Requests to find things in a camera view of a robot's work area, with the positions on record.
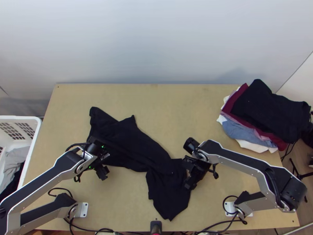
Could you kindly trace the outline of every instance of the black cable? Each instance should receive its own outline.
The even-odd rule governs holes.
[[[195,232],[194,234],[195,234],[195,235],[198,235],[199,233],[215,233],[215,234],[220,234],[220,233],[223,233],[223,232],[227,231],[227,230],[230,228],[230,226],[232,225],[233,222],[242,222],[242,223],[245,224],[245,225],[248,224],[245,220],[243,220],[243,219],[241,219],[241,218],[239,218],[238,220],[235,220],[235,218],[236,218],[236,216],[238,215],[238,213],[239,213],[239,212],[237,211],[237,212],[235,213],[234,217],[232,218],[232,220],[230,220],[230,221],[218,222],[218,223],[216,223],[216,224],[213,224],[213,225],[211,225],[211,226],[209,226],[209,227],[207,227],[207,228],[201,230],[200,232]],[[210,230],[209,230],[209,229],[212,228],[212,227],[215,227],[215,226],[220,225],[220,224],[225,224],[225,223],[229,223],[229,225],[228,225],[224,230],[220,230],[220,231],[210,231]]]
[[[292,145],[292,147],[291,147],[289,152],[288,152],[288,149],[289,149],[290,144],[288,144],[285,154],[281,157],[281,161],[283,161],[285,159],[285,157],[292,152],[293,147],[295,146],[295,144],[296,144],[296,142]]]
[[[66,189],[66,188],[52,188],[52,189],[50,189],[50,190],[48,191],[48,195],[49,195],[49,196],[56,197],[56,195],[51,194],[51,191],[53,191],[53,190],[65,190],[65,191],[67,191],[67,192],[70,194],[70,196],[73,198],[73,194],[71,193],[71,191],[68,190],[68,189]],[[99,229],[99,230],[91,230],[91,229],[81,228],[81,227],[78,227],[77,225],[74,225],[74,224],[73,224],[73,220],[74,220],[74,218],[72,218],[70,221],[68,221],[67,219],[64,218],[64,221],[65,221],[66,223],[68,223],[69,226],[70,226],[71,235],[74,235],[73,230],[72,230],[72,227],[78,228],[78,229],[80,229],[80,230],[87,231],[87,232],[95,232],[96,234],[97,234],[98,232],[101,232],[101,231],[105,231],[105,232],[109,232],[109,233],[114,233],[114,231],[113,231],[112,229],[109,229],[109,228],[101,228],[101,229]]]
[[[104,231],[104,230],[105,230],[106,232],[114,233],[114,231],[113,231],[112,229],[109,229],[109,228],[101,228],[101,229],[99,229],[99,230],[92,230],[92,229],[81,228],[81,227],[79,227],[79,226],[77,226],[77,225],[74,225],[74,224],[73,224],[73,221],[72,221],[72,222],[69,222],[69,221],[67,221],[66,219],[64,219],[64,221],[65,221],[66,223],[70,224],[71,227],[78,228],[78,229],[83,230],[83,231],[86,231],[86,232],[95,232],[95,233],[97,233],[97,232],[101,232],[101,231]]]
[[[71,148],[75,147],[75,146],[80,146],[83,149],[83,159],[85,159],[85,147],[84,145],[88,145],[89,143],[76,143],[76,144],[72,144],[70,146],[68,146],[66,148],[66,152],[69,151]]]
[[[228,196],[228,197],[225,197],[224,200],[223,200],[223,209],[225,210],[226,213],[228,213],[228,214],[230,214],[230,215],[234,215],[234,214],[236,214],[236,211],[230,213],[230,212],[228,212],[228,211],[225,209],[225,202],[226,202],[226,200],[227,200],[228,198],[230,198],[230,197],[238,198],[237,196],[234,196],[234,195],[230,195],[230,196]]]
[[[49,195],[49,196],[52,196],[52,197],[56,197],[56,195],[51,194],[51,192],[52,192],[53,190],[56,190],[56,189],[67,191],[67,192],[69,193],[69,195],[71,196],[71,198],[73,198],[73,194],[70,192],[70,190],[68,190],[68,189],[66,189],[66,188],[52,188],[52,189],[50,189],[50,190],[48,191],[48,195]]]
[[[277,205],[280,208],[284,208],[284,205],[281,202],[281,196],[280,196],[280,193],[278,191],[275,177],[270,173],[269,170],[265,170],[265,174],[268,176],[268,178],[270,179],[270,182],[272,183]]]

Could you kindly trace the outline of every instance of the stack of folded clothes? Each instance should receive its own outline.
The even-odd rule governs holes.
[[[283,151],[308,131],[311,107],[273,94],[260,79],[224,98],[218,118],[225,133],[242,148],[261,153]]]

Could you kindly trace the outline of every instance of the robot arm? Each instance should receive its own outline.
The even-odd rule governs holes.
[[[27,206],[59,182],[80,176],[85,170],[95,170],[98,177],[106,179],[109,172],[101,162],[109,156],[97,139],[91,138],[86,146],[75,148],[60,156],[54,166],[0,203],[0,235],[25,234],[54,218],[86,217],[88,204],[78,203],[66,193],[55,201],[21,214]]]
[[[190,172],[185,182],[188,189],[194,189],[211,165],[215,167],[218,163],[257,178],[260,192],[249,194],[244,191],[234,202],[235,210],[241,218],[253,211],[274,208],[285,213],[295,212],[307,191],[306,186],[286,168],[271,166],[265,161],[224,149],[213,140],[199,144],[189,138],[184,144],[184,149],[192,154],[192,157],[184,158],[186,168]]]

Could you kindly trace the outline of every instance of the white wall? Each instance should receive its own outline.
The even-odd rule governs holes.
[[[0,105],[43,114],[59,82],[261,78],[276,91],[313,49],[312,8],[312,0],[0,0],[0,86],[9,94]]]
[[[306,101],[313,107],[313,53],[277,94],[294,101]]]

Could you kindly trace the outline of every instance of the red object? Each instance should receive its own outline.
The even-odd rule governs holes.
[[[249,127],[249,128],[253,128],[255,129],[261,136],[266,136],[269,137],[278,147],[278,149],[280,151],[283,151],[287,148],[287,144],[280,138],[278,138],[277,136],[275,136],[273,133],[269,133],[269,132],[263,132],[260,129],[256,128],[255,126],[253,126],[252,124],[250,124],[249,122],[241,119],[240,117],[234,115],[231,113],[232,107],[235,103],[235,101],[238,99],[239,96],[241,96],[243,94],[243,92],[248,88],[248,85],[245,83],[243,84],[238,91],[236,91],[226,102],[225,106],[223,107],[222,111],[226,114],[228,114],[229,116],[231,116],[232,118],[236,119],[240,124],[242,124],[245,127]]]

